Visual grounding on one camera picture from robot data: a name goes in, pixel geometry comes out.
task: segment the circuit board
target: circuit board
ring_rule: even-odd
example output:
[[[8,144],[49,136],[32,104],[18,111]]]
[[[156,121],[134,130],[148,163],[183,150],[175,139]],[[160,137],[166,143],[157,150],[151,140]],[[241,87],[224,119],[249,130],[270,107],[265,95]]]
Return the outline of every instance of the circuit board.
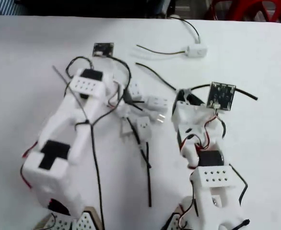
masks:
[[[113,56],[114,43],[95,43],[93,57],[96,56]]]
[[[230,111],[235,88],[235,85],[212,82],[207,108]]]

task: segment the black wire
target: black wire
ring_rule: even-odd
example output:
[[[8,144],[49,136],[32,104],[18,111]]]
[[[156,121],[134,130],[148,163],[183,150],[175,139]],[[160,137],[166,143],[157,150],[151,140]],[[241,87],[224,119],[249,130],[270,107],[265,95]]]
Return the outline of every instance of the black wire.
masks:
[[[199,86],[195,86],[195,87],[191,88],[190,90],[192,91],[192,90],[195,90],[195,89],[208,87],[208,86],[211,86],[211,85],[210,84],[199,85]],[[252,98],[256,101],[258,100],[258,98],[256,96],[254,96],[254,95],[252,95],[252,94],[250,94],[250,93],[248,93],[244,90],[240,90],[240,89],[236,88],[235,91],[238,91],[238,92],[240,92],[240,93],[242,93],[242,94],[244,94],[244,95],[246,95],[246,96],[248,96],[248,97],[250,97],[250,98]]]
[[[101,189],[101,182],[100,182],[100,173],[99,173],[99,166],[98,160],[96,155],[96,147],[94,143],[94,126],[91,126],[91,139],[92,139],[92,149],[93,149],[93,156],[94,156],[94,164],[97,173],[97,181],[98,181],[98,191],[99,191],[99,204],[100,204],[100,215],[101,215],[101,222],[102,222],[102,230],[105,230],[105,223],[104,223],[104,216],[103,216],[103,205],[102,205],[102,189]]]
[[[140,45],[136,45],[136,46],[138,46],[138,47],[140,47],[142,49],[148,50],[148,51],[150,51],[152,53],[155,53],[155,54],[174,55],[174,54],[183,54],[183,53],[185,53],[185,51],[178,51],[178,52],[174,52],[174,53],[164,53],[164,52],[154,51],[154,50],[148,49],[148,48],[140,46]]]
[[[192,197],[192,202],[191,202],[190,206],[189,206],[185,211],[183,211],[182,214],[181,214],[180,217],[179,217],[178,227],[179,227],[179,229],[181,229],[181,230],[193,230],[193,229],[186,229],[185,226],[186,226],[187,224],[185,224],[185,226],[184,226],[183,228],[181,228],[180,225],[179,225],[179,224],[180,224],[180,219],[192,209],[192,207],[193,207],[193,205],[194,205],[194,202],[195,202],[195,199],[194,199],[194,197],[195,197],[194,182],[193,182],[193,181],[190,181],[190,182],[192,183],[193,197]]]
[[[238,91],[238,92],[240,92],[240,93],[242,93],[242,94],[244,94],[244,95],[246,95],[246,96],[248,96],[248,97],[250,97],[250,98],[252,98],[256,101],[258,100],[258,98],[256,96],[254,96],[254,95],[252,95],[248,92],[245,92],[244,90],[240,90],[240,89],[236,88],[235,91]]]
[[[73,78],[73,75],[70,75],[70,74],[69,74],[69,68],[70,68],[70,66],[72,66],[72,64],[73,64],[76,60],[78,60],[78,59],[84,59],[84,60],[88,61],[88,62],[89,62],[90,68],[91,68],[91,69],[94,69],[93,62],[92,62],[89,58],[84,57],[84,56],[77,56],[77,57],[75,57],[73,60],[71,60],[70,63],[68,64],[68,66],[66,67],[66,74],[67,74],[67,76],[68,76],[70,79]]]
[[[174,86],[172,86],[171,84],[169,84],[167,81],[165,81],[157,72],[155,72],[152,68],[148,67],[148,66],[145,66],[141,63],[138,63],[136,62],[135,63],[136,65],[139,65],[139,66],[143,66],[147,69],[149,69],[152,73],[154,73],[162,82],[164,82],[169,88],[171,88],[172,90],[176,91],[176,88]]]
[[[140,144],[141,144],[141,143],[140,143],[140,142],[141,142],[140,136],[138,135],[138,133],[137,133],[135,127],[133,126],[133,124],[131,123],[131,121],[130,121],[130,119],[129,119],[128,117],[127,117],[127,121],[129,122],[129,124],[130,124],[130,126],[131,126],[131,129],[132,129],[132,132],[133,132],[133,135],[134,135],[134,137],[135,137],[135,139],[136,139],[137,144],[140,145]],[[150,165],[150,163],[149,163],[147,157],[145,156],[144,151],[143,151],[142,149],[140,149],[140,152],[141,152],[141,153],[140,153],[141,156],[143,157],[144,161],[145,161],[146,164],[147,164],[147,167],[151,168],[151,165]]]
[[[208,87],[208,86],[211,86],[211,84],[204,84],[204,85],[195,86],[195,87],[191,88],[190,90],[193,91],[193,90],[203,88],[203,87]]]
[[[239,177],[239,178],[244,182],[244,184],[245,184],[245,187],[244,187],[244,189],[242,190],[242,193],[241,193],[241,195],[240,195],[240,198],[238,199],[238,202],[239,202],[240,205],[241,205],[243,196],[244,196],[244,194],[245,194],[245,192],[246,192],[246,190],[247,190],[247,188],[248,188],[248,184],[247,184],[247,182],[244,180],[244,178],[238,173],[238,171],[232,166],[232,164],[229,164],[229,165],[231,166],[231,168],[233,169],[233,171],[236,173],[236,175],[238,175],[238,177]]]
[[[135,105],[135,104],[133,104],[133,103],[128,103],[128,102],[126,102],[126,103],[129,104],[129,105],[132,105],[133,107],[137,108],[138,110],[143,111],[142,108],[138,107],[137,105]]]
[[[66,85],[65,92],[64,92],[64,97],[66,96],[66,92],[67,92],[67,89],[68,89],[68,86],[69,86],[70,82],[71,81],[69,81],[68,84]]]
[[[149,143],[146,142],[146,157],[149,161]],[[148,205],[152,207],[152,195],[151,195],[151,178],[150,178],[150,168],[147,166],[147,182],[148,182]]]
[[[198,36],[198,41],[199,41],[199,43],[200,43],[200,35],[199,35],[197,29],[196,29],[191,23],[189,23],[188,21],[186,21],[186,20],[184,20],[184,19],[182,19],[182,18],[175,18],[175,17],[169,17],[169,18],[173,18],[173,19],[177,19],[177,20],[183,21],[183,22],[189,24],[191,27],[193,27],[193,29],[195,30],[195,32],[196,32],[196,34],[197,34],[197,36]]]
[[[231,230],[239,230],[240,228],[247,226],[250,223],[249,219],[245,219],[243,220],[243,222],[241,224],[239,224],[238,226],[236,226],[235,228],[231,229]]]
[[[37,230],[48,230],[48,229],[52,229],[52,228],[56,225],[56,216],[55,216],[53,213],[51,213],[51,215],[52,215],[53,218],[54,218],[54,221],[53,221],[52,226],[47,227],[47,228],[44,228],[44,229],[37,229]]]
[[[132,101],[132,103],[145,103],[145,101]]]

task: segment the white plastic part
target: white plastic part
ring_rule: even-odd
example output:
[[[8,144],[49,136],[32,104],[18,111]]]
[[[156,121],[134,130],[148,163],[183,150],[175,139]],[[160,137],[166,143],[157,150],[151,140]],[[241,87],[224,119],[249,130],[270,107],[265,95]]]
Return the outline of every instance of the white plastic part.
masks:
[[[72,78],[69,86],[75,92],[94,96],[100,99],[105,97],[106,87],[102,81],[83,78],[75,75]]]
[[[189,58],[203,58],[207,55],[207,52],[208,48],[203,42],[189,45],[185,50],[185,54]]]
[[[171,117],[174,124],[175,131],[178,130],[179,125],[183,124],[204,124],[213,116],[213,110],[207,108],[205,105],[197,106],[186,102],[177,101],[176,108]]]
[[[44,228],[50,228],[50,230],[70,230],[72,225],[73,218],[70,216],[62,215],[60,213],[53,213],[55,215],[55,225],[50,228],[54,224],[54,217],[51,216]]]
[[[198,167],[190,179],[202,188],[235,186],[234,172],[230,166]]]
[[[221,226],[233,229],[245,220],[235,189],[237,183],[234,172],[230,166],[198,167],[190,179],[194,183],[199,216],[197,217],[193,207],[184,216],[183,223],[187,221],[192,229],[219,230]],[[186,197],[182,202],[183,209],[190,203],[191,197]]]
[[[161,97],[149,96],[146,101],[146,106],[149,110],[165,113],[168,109],[168,100]]]
[[[171,221],[167,227],[167,230],[177,230],[178,228],[178,221],[179,221],[180,215],[174,214],[171,218]]]
[[[140,85],[134,78],[132,78],[130,81],[130,85],[128,87],[128,92],[130,93],[132,100],[134,100],[134,101],[141,100],[142,95],[141,95]]]
[[[46,170],[39,168],[43,157],[43,153],[32,151],[24,162],[23,176],[43,207],[47,208],[53,199],[65,206],[71,216],[78,218],[85,205],[72,180],[68,161],[56,158],[50,170]]]
[[[49,230],[98,230],[92,216],[88,212],[83,212],[78,220],[60,213],[53,214],[56,217],[54,227],[50,228],[54,224],[54,217],[51,216],[44,228],[50,228]]]
[[[94,97],[89,97],[84,105],[84,111],[90,121],[97,117],[97,111],[101,108],[102,102]],[[69,124],[84,122],[85,116],[72,94],[68,93],[56,113],[50,117],[46,126],[41,131],[38,139],[38,147],[41,150],[51,135],[56,136]],[[82,159],[83,148],[88,143],[90,137],[90,126],[79,125],[76,127],[77,133],[74,143],[68,154],[68,161],[72,164],[78,164]]]
[[[141,141],[147,142],[148,140],[150,140],[152,136],[152,131],[149,117],[138,117],[136,119],[136,130]]]
[[[87,212],[83,212],[78,221],[74,221],[72,230],[98,230],[94,224],[94,220]]]

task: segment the white plug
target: white plug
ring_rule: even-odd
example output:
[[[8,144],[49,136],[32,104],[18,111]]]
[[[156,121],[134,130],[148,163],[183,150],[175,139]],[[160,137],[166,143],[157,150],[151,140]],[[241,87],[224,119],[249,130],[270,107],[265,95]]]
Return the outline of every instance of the white plug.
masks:
[[[152,136],[150,119],[147,116],[136,119],[136,130],[141,141],[148,141]]]
[[[203,43],[192,44],[185,50],[185,54],[189,58],[203,58],[207,55],[207,52],[208,48]]]
[[[168,100],[161,97],[149,96],[147,97],[146,106],[150,110],[166,113],[168,109]]]

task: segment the cable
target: cable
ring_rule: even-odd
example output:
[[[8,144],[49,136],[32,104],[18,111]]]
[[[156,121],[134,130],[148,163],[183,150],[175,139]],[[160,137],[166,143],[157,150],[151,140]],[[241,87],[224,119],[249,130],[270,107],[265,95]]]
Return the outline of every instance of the cable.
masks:
[[[181,220],[182,218],[185,216],[185,214],[187,214],[191,208],[193,207],[194,205],[194,195],[195,195],[195,192],[194,192],[194,183],[193,181],[190,181],[191,184],[192,184],[192,188],[193,188],[193,197],[192,197],[192,203],[190,204],[190,206],[187,208],[187,210],[183,211],[183,213],[181,214],[181,216],[179,217],[179,221],[178,221],[178,227],[181,229],[181,230],[193,230],[193,229],[186,229],[185,227],[182,227],[181,225]]]
[[[184,138],[184,140],[182,141],[181,146],[179,148],[180,152],[181,152],[182,148],[184,147],[186,141],[192,139],[193,137],[197,137],[198,138],[199,143],[196,143],[196,144],[198,144],[198,147],[200,147],[201,149],[203,148],[200,137],[198,135],[196,135],[196,134],[190,134],[186,138]]]
[[[29,154],[29,152],[30,152],[37,144],[38,144],[38,140],[35,141],[35,143],[34,143],[31,147],[29,147],[29,148],[24,152],[24,154],[22,155],[22,158],[26,158],[27,155]]]
[[[126,102],[126,103],[129,104],[129,105],[132,105],[133,107],[137,108],[137,109],[140,110],[140,111],[143,111],[142,108],[138,107],[137,105],[135,105],[135,104],[133,104],[133,103],[128,103],[128,102]]]
[[[148,48],[140,46],[140,45],[136,45],[136,46],[138,46],[138,47],[140,47],[142,49],[148,50],[148,51],[150,51],[152,53],[155,53],[155,54],[174,55],[174,54],[183,54],[183,53],[185,53],[185,51],[178,51],[178,52],[173,52],[173,53],[164,53],[164,52],[154,51],[154,50],[148,49]]]
[[[24,163],[22,164],[22,166],[21,166],[21,168],[20,168],[20,176],[21,176],[23,182],[29,187],[29,189],[32,189],[32,186],[31,186],[30,183],[25,179],[25,177],[24,177],[24,175],[23,175],[23,172],[22,172],[23,165],[24,165]]]
[[[131,121],[130,121],[130,119],[129,119],[128,117],[127,117],[127,121],[129,122],[129,124],[130,124],[130,126],[131,126],[131,129],[132,129],[132,132],[133,132],[133,134],[134,134],[134,137],[135,137],[135,139],[136,139],[137,144],[140,145],[140,144],[141,144],[141,143],[140,143],[141,140],[140,140],[139,135],[137,134],[137,131],[136,131],[135,127],[133,126],[133,124],[131,123]],[[151,165],[150,165],[150,163],[149,163],[147,157],[145,156],[144,151],[143,151],[142,149],[140,149],[140,152],[141,152],[141,153],[140,153],[141,156],[143,157],[144,161],[145,161],[146,164],[147,164],[147,167],[151,168]]]
[[[203,88],[203,87],[208,87],[208,86],[211,86],[211,85],[210,84],[204,84],[204,85],[195,86],[195,87],[191,88],[190,91],[193,91],[193,90],[196,90],[196,89],[199,89],[199,88]]]
[[[51,215],[52,215],[53,218],[54,218],[54,221],[53,221],[52,226],[47,227],[47,228],[45,228],[45,229],[37,229],[37,230],[48,230],[48,229],[52,229],[52,228],[56,225],[56,216],[55,216],[53,213],[51,213]]]
[[[102,222],[102,230],[105,230],[105,223],[104,223],[104,216],[103,216],[103,206],[102,206],[102,189],[101,189],[101,182],[100,182],[100,173],[99,173],[99,166],[98,166],[96,148],[95,148],[95,143],[94,143],[94,126],[91,126],[91,139],[92,139],[94,164],[95,164],[95,167],[96,167],[97,181],[98,181],[99,204],[100,204],[100,215],[101,215],[101,222]]]
[[[149,143],[146,142],[146,157],[149,161]],[[152,195],[151,195],[151,178],[150,178],[150,168],[147,165],[147,182],[148,182],[148,206],[152,207]]]
[[[70,79],[72,79],[73,76],[69,74],[69,68],[70,68],[70,66],[72,66],[72,64],[73,64],[76,60],[78,60],[78,59],[84,59],[84,60],[88,61],[90,68],[91,68],[91,69],[94,69],[93,62],[92,62],[89,58],[84,57],[84,56],[77,56],[77,57],[75,57],[73,60],[71,60],[70,63],[68,64],[68,66],[66,67],[66,74],[67,74],[67,76],[68,76]]]
[[[199,88],[203,88],[203,87],[209,87],[209,86],[211,86],[211,85],[210,84],[199,85],[199,86],[195,86],[195,87],[191,88],[190,90],[192,91],[192,90],[195,90],[195,89],[199,89]],[[250,98],[252,98],[256,101],[258,100],[258,98],[256,96],[254,96],[254,95],[252,95],[252,94],[250,94],[250,93],[248,93],[244,90],[240,90],[240,89],[236,88],[235,91],[238,91],[238,92],[240,92],[240,93],[242,93],[242,94],[244,94],[244,95],[246,95],[246,96],[248,96],[248,97],[250,97]]]
[[[169,88],[171,88],[172,90],[176,91],[176,88],[174,86],[172,86],[171,84],[169,84],[167,81],[165,81],[157,72],[155,72],[152,68],[148,67],[148,66],[145,66],[141,63],[138,63],[136,62],[135,63],[136,65],[139,65],[139,66],[143,66],[147,69],[149,69],[152,73],[154,73],[162,82],[164,82]]]
[[[250,98],[252,98],[256,101],[258,100],[258,98],[256,96],[254,96],[254,95],[252,95],[248,92],[245,92],[244,90],[240,90],[240,89],[236,88],[235,91],[238,91],[238,92],[240,92],[240,93],[242,93],[242,94],[244,94],[244,95],[246,95],[246,96],[248,96],[248,97],[250,97]]]
[[[240,228],[247,226],[250,223],[249,219],[245,219],[241,224],[239,224],[238,226],[236,226],[235,228],[231,229],[231,230],[239,230]]]
[[[245,192],[246,192],[246,190],[247,190],[247,188],[248,188],[248,184],[247,184],[247,182],[244,180],[244,178],[238,173],[238,171],[232,166],[232,164],[229,164],[230,166],[231,166],[231,168],[233,169],[233,171],[236,173],[236,175],[243,181],[243,183],[245,184],[245,187],[244,187],[244,189],[242,190],[242,193],[241,193],[241,195],[240,195],[240,197],[239,197],[239,199],[238,199],[238,202],[240,203],[240,205],[241,205],[241,203],[242,203],[242,199],[243,199],[243,197],[244,197],[244,194],[245,194]]]
[[[204,149],[204,150],[206,150],[206,149],[209,147],[209,145],[210,145],[210,136],[209,136],[208,131],[207,131],[207,125],[208,125],[211,121],[213,121],[213,120],[215,120],[215,119],[216,119],[216,116],[214,115],[209,121],[207,121],[206,123],[204,123],[204,130],[205,130],[206,138],[207,138],[207,144],[202,148],[202,149]]]
[[[145,103],[145,101],[132,101],[132,103]]]
[[[108,99],[107,103],[108,105],[110,105],[111,107],[114,107],[111,103],[110,100],[115,97],[116,94],[119,95],[119,83],[115,81],[115,83],[117,84],[117,90],[114,92],[114,94]]]
[[[184,19],[182,19],[182,18],[175,18],[175,17],[169,17],[169,18],[177,19],[177,20],[183,21],[183,22],[189,24],[191,27],[193,27],[193,29],[195,30],[195,32],[196,32],[196,34],[197,34],[197,36],[198,36],[198,42],[200,43],[200,35],[199,35],[197,29],[196,29],[191,23],[189,23],[188,21],[186,21],[186,20],[184,20]]]
[[[226,135],[226,123],[217,115],[216,118],[222,123],[222,138]]]
[[[68,84],[66,85],[66,88],[65,88],[65,91],[64,91],[64,97],[66,96],[66,91],[67,91],[67,89],[68,89],[68,86],[69,86],[70,82],[71,82],[71,81],[69,81]]]
[[[70,90],[70,92],[72,93],[72,95],[74,96],[75,100],[77,101],[77,103],[79,104],[79,107],[81,108],[81,110],[83,111],[84,113],[84,116],[85,116],[85,119],[89,122],[89,119],[86,115],[86,112],[84,111],[84,108],[80,102],[80,100],[78,99],[78,97],[75,95],[74,91],[72,91],[72,89],[70,88],[69,86],[69,83],[68,81],[64,78],[64,76],[58,71],[58,69],[55,67],[55,66],[52,66],[52,69],[57,73],[57,75],[65,82],[66,84],[66,87],[68,87],[68,89]]]

